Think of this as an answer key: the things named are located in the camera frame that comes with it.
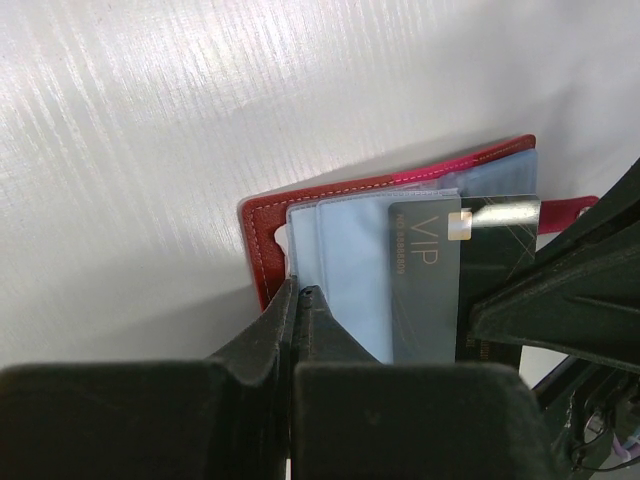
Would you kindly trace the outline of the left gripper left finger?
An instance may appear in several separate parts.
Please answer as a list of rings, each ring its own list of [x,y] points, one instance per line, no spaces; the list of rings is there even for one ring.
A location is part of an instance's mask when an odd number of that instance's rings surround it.
[[[298,284],[196,360],[1,372],[5,479],[281,479]]]

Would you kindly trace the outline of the red leather card holder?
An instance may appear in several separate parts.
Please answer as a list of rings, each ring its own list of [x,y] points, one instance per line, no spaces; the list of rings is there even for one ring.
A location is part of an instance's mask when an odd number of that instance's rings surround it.
[[[250,199],[240,212],[259,299],[268,304],[287,276],[296,277],[301,289],[318,287],[334,320],[367,354],[396,364],[389,206],[453,197],[537,196],[537,166],[536,140],[524,135],[413,171]],[[540,202],[537,239],[565,230],[596,200]]]

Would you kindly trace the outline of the black VIP card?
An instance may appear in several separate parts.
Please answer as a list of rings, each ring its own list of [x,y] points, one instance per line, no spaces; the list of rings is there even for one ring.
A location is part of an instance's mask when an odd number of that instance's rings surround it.
[[[540,211],[535,195],[389,206],[394,363],[519,366],[520,347],[474,338],[469,315],[476,301],[533,263]]]

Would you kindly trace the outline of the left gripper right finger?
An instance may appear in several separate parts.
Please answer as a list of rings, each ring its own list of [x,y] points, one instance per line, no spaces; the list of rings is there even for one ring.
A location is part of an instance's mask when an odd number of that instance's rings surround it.
[[[320,289],[299,297],[292,376],[296,479],[551,479],[533,393],[504,365],[384,365],[334,320]]]

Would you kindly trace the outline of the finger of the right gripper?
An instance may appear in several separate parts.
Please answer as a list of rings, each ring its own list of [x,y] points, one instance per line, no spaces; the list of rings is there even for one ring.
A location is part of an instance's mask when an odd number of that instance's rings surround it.
[[[477,303],[472,334],[639,372],[639,223],[586,243]]]
[[[639,283],[639,164],[543,248],[521,285]]]

